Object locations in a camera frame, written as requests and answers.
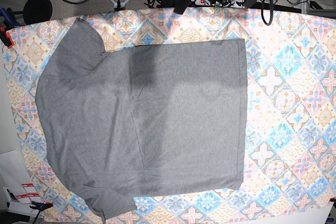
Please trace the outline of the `grey T-shirt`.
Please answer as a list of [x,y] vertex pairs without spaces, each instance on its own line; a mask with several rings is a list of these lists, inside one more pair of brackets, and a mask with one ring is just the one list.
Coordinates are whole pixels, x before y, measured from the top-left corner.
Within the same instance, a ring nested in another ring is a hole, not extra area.
[[107,52],[82,19],[35,95],[49,165],[104,221],[135,197],[239,189],[247,100],[243,39]]

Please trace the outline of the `white power strip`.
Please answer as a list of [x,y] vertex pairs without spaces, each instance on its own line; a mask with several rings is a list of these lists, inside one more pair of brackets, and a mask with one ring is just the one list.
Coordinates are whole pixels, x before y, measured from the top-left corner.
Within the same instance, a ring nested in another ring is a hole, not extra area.
[[211,3],[209,0],[196,0],[196,6],[225,7],[225,8],[243,8],[243,0],[220,0]]

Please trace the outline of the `patterned tablecloth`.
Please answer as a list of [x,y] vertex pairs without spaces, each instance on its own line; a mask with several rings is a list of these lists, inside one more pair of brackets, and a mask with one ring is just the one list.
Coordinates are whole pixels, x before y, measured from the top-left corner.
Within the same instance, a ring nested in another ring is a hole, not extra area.
[[[189,8],[124,10],[84,15],[107,51],[138,45],[242,38],[246,42],[248,119],[244,181],[238,191],[217,189],[167,197],[141,197],[137,210],[110,223],[234,223],[329,206],[335,197],[335,21],[275,12],[270,26],[260,11]],[[38,78],[73,19],[10,31],[1,46],[23,160],[41,197],[54,206],[47,221],[100,223],[82,199],[50,168],[34,103]]]

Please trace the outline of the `black round stool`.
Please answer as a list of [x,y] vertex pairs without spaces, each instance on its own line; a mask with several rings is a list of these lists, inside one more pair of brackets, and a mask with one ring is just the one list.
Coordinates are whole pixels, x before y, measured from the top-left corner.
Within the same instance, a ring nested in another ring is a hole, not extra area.
[[21,15],[26,25],[51,20],[53,6],[50,0],[28,0],[22,11],[13,12],[14,18]]

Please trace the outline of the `red table clamp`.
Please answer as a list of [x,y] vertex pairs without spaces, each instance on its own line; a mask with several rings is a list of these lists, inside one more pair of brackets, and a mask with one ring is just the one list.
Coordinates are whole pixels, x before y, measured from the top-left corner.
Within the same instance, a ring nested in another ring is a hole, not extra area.
[[7,32],[5,30],[4,26],[0,27],[0,38],[2,43],[9,49],[12,48],[12,46],[14,45],[13,40],[9,34],[9,32]]

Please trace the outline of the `white box with labels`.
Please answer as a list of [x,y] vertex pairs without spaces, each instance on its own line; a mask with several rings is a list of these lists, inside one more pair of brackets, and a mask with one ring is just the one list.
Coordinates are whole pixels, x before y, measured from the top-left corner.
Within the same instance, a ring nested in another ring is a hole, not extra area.
[[44,201],[16,150],[1,154],[1,176],[6,184],[1,189],[7,197],[9,212],[36,217],[38,211],[31,209],[30,205],[33,201]]

